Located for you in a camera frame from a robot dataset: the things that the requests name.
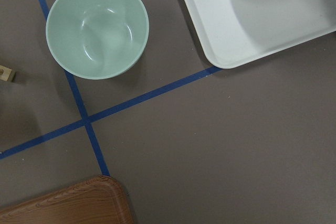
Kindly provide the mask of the cream plastic tray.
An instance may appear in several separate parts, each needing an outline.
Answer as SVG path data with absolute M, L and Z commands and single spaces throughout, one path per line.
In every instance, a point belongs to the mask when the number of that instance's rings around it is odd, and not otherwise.
M 335 0 L 184 0 L 207 60 L 231 69 L 335 31 Z

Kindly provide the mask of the brown wood-grain tray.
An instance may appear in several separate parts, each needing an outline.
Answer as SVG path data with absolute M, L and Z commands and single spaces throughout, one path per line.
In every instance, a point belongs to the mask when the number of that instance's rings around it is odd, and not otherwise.
M 135 223 L 121 184 L 96 176 L 1 210 L 1 223 Z

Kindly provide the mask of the blue tape line lengthwise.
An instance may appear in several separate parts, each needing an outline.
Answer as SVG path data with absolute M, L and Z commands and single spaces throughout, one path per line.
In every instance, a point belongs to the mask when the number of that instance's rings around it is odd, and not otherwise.
M 45 21 L 47 21 L 48 14 L 49 14 L 49 7 L 47 5 L 47 2 L 46 2 L 46 0 L 38 0 L 38 1 L 39 1 L 41 10 L 43 12 Z M 67 78 L 67 82 L 69 84 L 69 87 L 71 89 L 72 96 L 73 96 L 73 98 L 76 102 L 76 106 L 78 108 L 78 111 L 79 111 L 79 114 L 80 114 L 80 117 L 81 117 L 81 121 L 83 123 L 83 126 L 85 127 L 86 134 L 89 138 L 91 147 L 93 149 L 96 160 L 98 162 L 100 171 L 101 171 L 102 175 L 110 176 L 108 166 L 107 166 L 107 164 L 104 160 L 102 150 L 101 150 L 100 145 L 98 143 L 98 140 L 97 140 L 95 131 L 93 129 L 93 126 L 92 126 L 92 124 L 89 120 L 88 112 L 87 112 L 86 107 L 84 105 L 84 102 L 83 102 L 83 99 L 81 97 L 80 91 L 79 91 L 77 83 L 75 81 L 75 78 L 68 71 L 65 70 L 64 72 L 65 72 L 65 76 Z

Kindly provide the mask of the mint green bowl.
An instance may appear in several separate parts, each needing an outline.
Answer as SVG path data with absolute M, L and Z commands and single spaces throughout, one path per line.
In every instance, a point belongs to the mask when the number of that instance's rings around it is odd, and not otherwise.
M 55 0 L 45 32 L 63 69 L 84 79 L 109 79 L 141 58 L 149 17 L 142 0 Z

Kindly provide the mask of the wooden dish drying rack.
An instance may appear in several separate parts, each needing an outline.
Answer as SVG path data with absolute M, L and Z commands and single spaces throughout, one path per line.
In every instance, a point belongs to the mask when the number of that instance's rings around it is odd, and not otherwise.
M 0 71 L 1 71 L 1 74 L 0 74 L 1 80 L 7 81 L 7 82 L 12 82 L 12 80 L 15 76 L 15 73 L 16 73 L 15 70 L 0 65 Z

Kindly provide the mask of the blue tape line crosswise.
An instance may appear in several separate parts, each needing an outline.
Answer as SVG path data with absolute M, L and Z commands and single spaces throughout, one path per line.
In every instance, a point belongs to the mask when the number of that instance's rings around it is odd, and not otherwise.
M 7 157 L 12 156 L 12 155 L 15 155 L 15 154 L 17 154 L 19 152 L 22 152 L 22 151 L 24 151 L 28 148 L 34 147 L 34 146 L 39 145 L 43 142 L 52 140 L 56 137 L 67 134 L 67 133 L 69 133 L 71 131 L 74 131 L 78 128 L 84 127 L 85 123 L 87 123 L 87 122 L 92 123 L 92 122 L 101 120 L 101 119 L 106 118 L 110 115 L 116 114 L 116 113 L 118 113 L 122 110 L 128 109 L 128 108 L 130 108 L 132 106 L 135 106 L 137 104 L 140 104 L 144 101 L 147 101 L 149 99 L 158 97 L 158 96 L 160 96 L 164 93 L 170 92 L 174 89 L 178 89 L 178 88 L 180 88 L 184 85 L 187 85 L 189 83 L 192 83 L 196 80 L 208 77 L 208 76 L 210 76 L 210 75 L 212 75 L 216 72 L 219 72 L 219 71 L 221 71 L 221 68 L 218 68 L 216 66 L 212 66 L 210 68 L 204 69 L 202 71 L 194 73 L 194 74 L 192 74 L 190 76 L 187 76 L 185 78 L 182 78 L 182 79 L 179 79 L 177 81 L 171 82 L 167 85 L 164 85 L 162 87 L 159 87 L 157 89 L 154 89 L 152 91 L 144 93 L 140 96 L 137 96 L 135 98 L 132 98 L 130 100 L 127 100 L 125 102 L 117 104 L 115 106 L 112 106 L 110 108 L 107 108 L 107 109 L 105 109 L 103 111 L 100 111 L 96 114 L 90 115 L 90 116 L 88 116 L 87 119 L 81 119 L 79 121 L 75 121 L 75 122 L 67 124 L 67 125 L 65 125 L 61 128 L 58 128 L 54 131 L 51 131 L 49 133 L 46 133 L 46 134 L 41 135 L 39 137 L 36 137 L 32 140 L 29 140 L 29 141 L 27 141 L 23 144 L 19 144 L 17 146 L 14 146 L 12 148 L 7 149 L 7 150 L 1 151 L 1 159 L 7 158 Z

